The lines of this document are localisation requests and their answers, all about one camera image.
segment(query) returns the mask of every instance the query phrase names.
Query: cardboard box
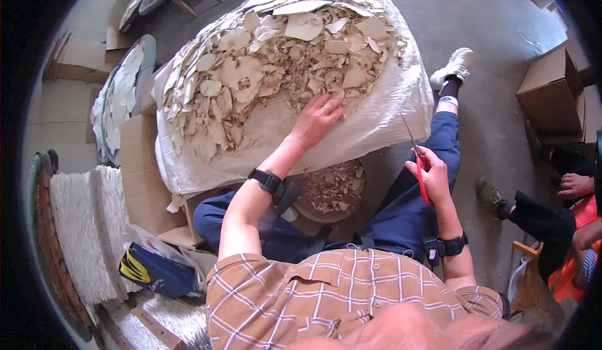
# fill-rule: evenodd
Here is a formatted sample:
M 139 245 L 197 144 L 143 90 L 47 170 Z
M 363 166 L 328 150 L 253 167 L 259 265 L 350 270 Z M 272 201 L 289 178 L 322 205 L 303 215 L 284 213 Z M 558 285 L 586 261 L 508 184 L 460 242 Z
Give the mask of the cardboard box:
M 140 113 L 156 116 L 156 102 L 151 96 L 151 91 L 155 85 L 155 76 L 161 70 L 157 69 L 152 75 L 148 76 L 142 85 L 142 96 L 140 97 Z
M 516 96 L 538 132 L 581 132 L 576 99 L 583 85 L 565 48 L 534 62 Z
M 155 138 L 154 116 L 141 114 L 121 127 L 122 184 L 130 222 L 166 242 L 194 248 L 202 241 L 192 228 L 196 206 L 188 208 L 186 213 L 166 210 L 172 195 L 159 174 Z
M 121 34 L 118 26 L 111 25 L 107 28 L 107 51 L 129 49 L 134 42 L 136 42 L 136 39 L 129 35 Z
M 65 34 L 55 45 L 43 78 L 80 80 L 103 85 L 126 50 L 106 51 L 104 43 Z
M 564 145 L 594 160 L 597 131 L 602 128 L 602 99 L 597 85 L 586 87 L 577 98 L 577 109 L 583 131 L 540 135 L 544 144 Z
M 575 68 L 579 72 L 579 78 L 581 78 L 583 86 L 595 85 L 596 79 L 594 69 L 589 63 L 588 57 L 585 55 L 585 51 L 572 29 L 567 29 L 567 40 L 547 52 L 545 56 L 561 48 L 567 49 L 568 55 L 571 56 L 572 61 L 575 63 Z

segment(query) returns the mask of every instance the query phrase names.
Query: black sock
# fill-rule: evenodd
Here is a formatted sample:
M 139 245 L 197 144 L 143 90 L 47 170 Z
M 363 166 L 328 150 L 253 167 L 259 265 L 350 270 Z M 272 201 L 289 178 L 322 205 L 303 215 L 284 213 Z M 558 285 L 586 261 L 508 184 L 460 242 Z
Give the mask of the black sock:
M 457 99 L 457 92 L 460 90 L 460 86 L 462 86 L 462 80 L 456 75 L 450 75 L 445 78 L 445 81 L 440 96 L 451 96 Z
M 510 210 L 512 210 L 513 206 L 514 203 L 511 203 L 509 201 L 500 204 L 500 206 L 497 207 L 497 216 L 500 219 L 507 219 L 510 216 Z

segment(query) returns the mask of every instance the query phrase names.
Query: black wrist strap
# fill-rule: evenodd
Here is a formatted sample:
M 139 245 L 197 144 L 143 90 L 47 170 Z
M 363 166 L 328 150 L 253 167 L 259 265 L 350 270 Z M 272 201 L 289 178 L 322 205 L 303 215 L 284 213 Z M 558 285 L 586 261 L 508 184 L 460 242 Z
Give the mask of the black wrist strap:
M 288 187 L 274 173 L 265 173 L 253 168 L 248 176 L 260 182 L 260 188 L 272 195 L 272 203 L 276 206 L 276 215 L 281 216 L 299 196 L 294 183 Z
M 462 236 L 444 241 L 439 239 L 443 244 L 444 254 L 441 256 L 456 256 L 462 253 L 462 249 L 468 244 L 468 236 L 466 232 L 462 232 Z

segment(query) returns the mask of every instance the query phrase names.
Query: shirt pocket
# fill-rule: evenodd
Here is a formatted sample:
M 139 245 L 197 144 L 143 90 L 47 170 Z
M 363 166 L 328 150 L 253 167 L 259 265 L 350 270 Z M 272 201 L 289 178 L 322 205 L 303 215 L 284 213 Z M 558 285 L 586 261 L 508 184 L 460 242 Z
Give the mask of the shirt pocket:
M 310 283 L 327 283 L 338 287 L 341 281 L 342 254 L 324 252 L 306 258 L 291 268 L 287 276 L 290 282 L 301 279 Z

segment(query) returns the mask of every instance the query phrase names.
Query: scissor blade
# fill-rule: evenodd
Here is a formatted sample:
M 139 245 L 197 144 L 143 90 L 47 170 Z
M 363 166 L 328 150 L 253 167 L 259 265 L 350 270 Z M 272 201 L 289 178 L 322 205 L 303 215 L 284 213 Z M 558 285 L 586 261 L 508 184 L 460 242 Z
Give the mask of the scissor blade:
M 410 139 L 412 140 L 412 145 L 414 146 L 414 152 L 416 153 L 416 157 L 417 157 L 418 156 L 418 144 L 416 143 L 414 136 L 412 136 L 412 131 L 410 130 L 410 127 L 408 126 L 408 122 L 403 117 L 403 113 L 400 112 L 400 114 L 402 116 L 403 124 L 406 125 L 406 129 L 408 130 L 408 134 L 410 135 Z

